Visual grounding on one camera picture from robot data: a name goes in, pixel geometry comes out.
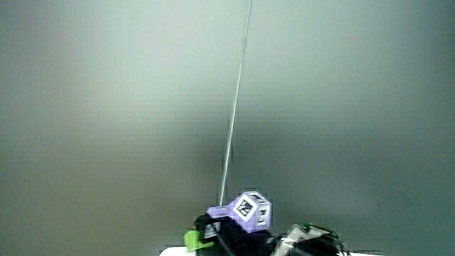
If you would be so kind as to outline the person's right hand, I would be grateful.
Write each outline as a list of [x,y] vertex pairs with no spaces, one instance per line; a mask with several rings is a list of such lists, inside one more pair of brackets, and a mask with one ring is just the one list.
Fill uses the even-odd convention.
[[272,203],[257,191],[241,193],[227,205],[209,207],[193,227],[207,248],[199,255],[268,256],[277,244],[269,232]]

